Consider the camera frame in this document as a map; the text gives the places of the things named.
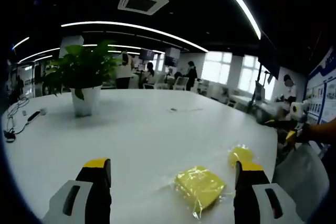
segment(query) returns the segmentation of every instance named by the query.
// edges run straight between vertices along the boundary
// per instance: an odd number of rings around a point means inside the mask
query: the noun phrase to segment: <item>black ceiling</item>
[[[244,0],[280,56],[282,66],[307,73],[333,42],[335,0]],[[169,0],[153,16],[118,10],[119,0],[8,0],[10,44],[30,39],[8,53],[17,62],[37,52],[58,47],[63,36],[82,34],[85,44],[114,39],[117,44],[163,49],[168,43],[183,51],[200,52],[178,40],[145,30],[114,25],[82,25],[80,21],[131,23],[164,31],[207,50],[232,50],[258,55],[259,40],[235,0]],[[105,33],[83,33],[105,31]],[[158,40],[139,37],[146,36]],[[300,62],[306,62],[302,68]]]

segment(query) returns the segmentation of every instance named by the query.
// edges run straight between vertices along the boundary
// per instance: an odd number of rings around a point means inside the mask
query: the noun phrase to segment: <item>round table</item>
[[[5,143],[18,188],[38,218],[52,195],[75,179],[89,160],[111,159],[111,223],[195,223],[172,185],[178,172],[203,165],[226,184],[226,197],[204,213],[206,223],[234,223],[235,171],[228,151],[245,144],[269,180],[277,134],[250,115],[201,95],[177,90],[102,90],[95,115],[75,118],[70,93],[33,98],[16,114],[17,129],[47,108]]]

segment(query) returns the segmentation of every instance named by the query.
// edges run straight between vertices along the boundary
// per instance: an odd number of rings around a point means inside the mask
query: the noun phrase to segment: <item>person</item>
[[[117,67],[117,78],[116,78],[116,85],[117,89],[128,89],[130,84],[130,79],[132,77],[132,70],[134,68],[134,62],[132,57],[124,51],[119,56],[122,59],[122,63]]]
[[[189,78],[186,85],[186,90],[190,91],[190,89],[194,86],[195,79],[197,79],[197,71],[193,61],[189,61],[188,65],[189,65],[188,73],[185,75],[186,77]]]
[[[284,83],[287,87],[287,92],[285,95],[281,96],[279,100],[277,100],[278,102],[283,102],[283,104],[278,108],[277,112],[277,115],[280,118],[284,118],[289,113],[290,105],[292,102],[296,102],[297,97],[296,85],[292,81],[289,74],[284,76]]]
[[[288,88],[287,93],[285,94],[285,101],[287,101],[289,105],[291,105],[292,102],[296,102],[296,96],[297,96],[296,85],[292,81],[289,74],[286,74],[284,76],[284,83],[285,83],[285,86]]]
[[[141,88],[143,87],[144,83],[155,84],[154,75],[155,75],[155,72],[153,70],[153,63],[148,62],[147,63],[147,72],[145,72],[142,75]]]
[[[183,75],[181,74],[181,72],[176,72],[174,74],[175,81],[178,79],[178,77],[183,77]]]
[[[23,80],[20,78],[19,75],[16,77],[16,85],[17,85],[17,88],[19,89],[19,95],[22,95],[23,94],[24,83],[23,83]]]

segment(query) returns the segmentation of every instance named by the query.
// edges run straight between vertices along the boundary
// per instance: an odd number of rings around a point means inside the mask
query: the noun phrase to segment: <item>computer monitor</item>
[[[256,101],[263,102],[265,100],[265,88],[257,81],[256,81],[255,95],[256,95]]]
[[[168,67],[177,67],[177,63],[179,59],[170,57],[170,56],[165,56],[164,57],[164,65]]]
[[[279,52],[266,37],[262,36],[259,44],[259,57],[258,61],[274,76],[277,80],[279,78],[280,64]]]
[[[155,52],[152,50],[141,49],[139,59],[140,60],[154,60]]]

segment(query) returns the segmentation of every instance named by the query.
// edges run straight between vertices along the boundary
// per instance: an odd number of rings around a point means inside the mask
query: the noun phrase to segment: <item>wall display board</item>
[[[327,123],[336,118],[336,48],[331,47],[308,75],[305,100],[310,102],[308,123]],[[309,143],[319,155],[328,149],[324,144]]]

